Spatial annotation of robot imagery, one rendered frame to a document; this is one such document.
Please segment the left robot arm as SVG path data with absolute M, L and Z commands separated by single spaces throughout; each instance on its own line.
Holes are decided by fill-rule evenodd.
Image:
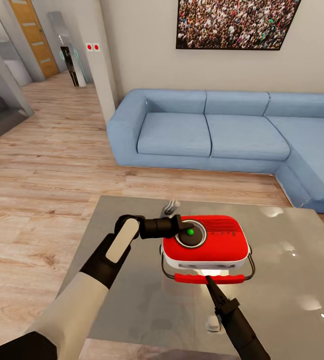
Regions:
M 194 224 L 171 215 L 180 202 L 170 200 L 160 219 L 123 215 L 49 308 L 24 332 L 0 345 L 0 360 L 78 360 L 99 310 L 128 253 L 141 239 L 170 239 Z

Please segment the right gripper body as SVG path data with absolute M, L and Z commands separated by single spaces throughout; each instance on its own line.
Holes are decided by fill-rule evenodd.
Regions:
M 244 348 L 256 338 L 255 332 L 239 306 L 240 303 L 235 298 L 215 312 L 216 315 L 221 316 L 221 323 L 236 350 Z

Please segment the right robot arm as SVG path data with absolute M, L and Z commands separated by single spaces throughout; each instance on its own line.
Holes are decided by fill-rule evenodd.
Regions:
M 211 276 L 207 275 L 206 279 L 216 314 L 216 316 L 206 317 L 207 333 L 210 335 L 227 334 L 242 360 L 270 360 L 270 355 L 239 309 L 239 301 L 236 298 L 228 299 Z

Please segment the radio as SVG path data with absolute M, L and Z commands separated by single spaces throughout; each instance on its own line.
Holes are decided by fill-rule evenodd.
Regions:
M 184 230 L 176 236 L 163 238 L 159 247 L 162 255 L 161 266 L 164 274 L 176 282 L 189 284 L 208 284 L 206 276 L 169 274 L 163 268 L 164 256 L 168 264 L 182 270 L 235 270 L 244 265 L 246 258 L 252 255 L 240 224 L 227 215 L 182 216 L 183 223 L 194 224 L 194 228 Z M 239 284 L 251 279 L 252 275 L 211 276 L 216 284 Z

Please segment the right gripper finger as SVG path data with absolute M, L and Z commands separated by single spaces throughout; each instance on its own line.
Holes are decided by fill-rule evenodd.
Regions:
M 210 288 L 212 289 L 212 292 L 214 294 L 214 297 L 216 299 L 216 302 L 218 305 L 224 305 L 231 300 L 228 299 L 225 294 L 222 292 L 222 290 L 218 287 L 218 285 L 215 283 L 215 281 L 211 278 L 211 276 L 207 275 L 206 279 L 208 281 L 208 284 Z
M 209 293 L 210 293 L 210 295 L 211 295 L 211 297 L 212 297 L 212 300 L 213 300 L 213 302 L 214 302 L 214 304 L 215 304 L 215 312 L 219 309 L 219 308 L 221 308 L 222 306 L 224 306 L 224 305 L 226 305 L 226 304 L 224 304 L 224 305 L 218 305 L 217 304 L 217 302 L 216 302 L 216 299 L 215 299 L 215 297 L 214 297 L 214 294 L 213 294 L 213 292 L 212 292 L 212 289 L 210 288 L 210 286 L 209 286 L 209 284 L 207 284 L 207 288 L 208 288 L 208 291 L 209 291 Z M 231 301 L 230 301 L 231 302 Z M 229 303 L 229 302 L 228 302 Z

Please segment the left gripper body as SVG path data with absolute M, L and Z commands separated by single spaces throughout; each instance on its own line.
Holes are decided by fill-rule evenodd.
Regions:
M 170 239 L 184 231 L 181 215 L 177 214 L 173 218 L 155 218 L 157 233 L 155 238 Z

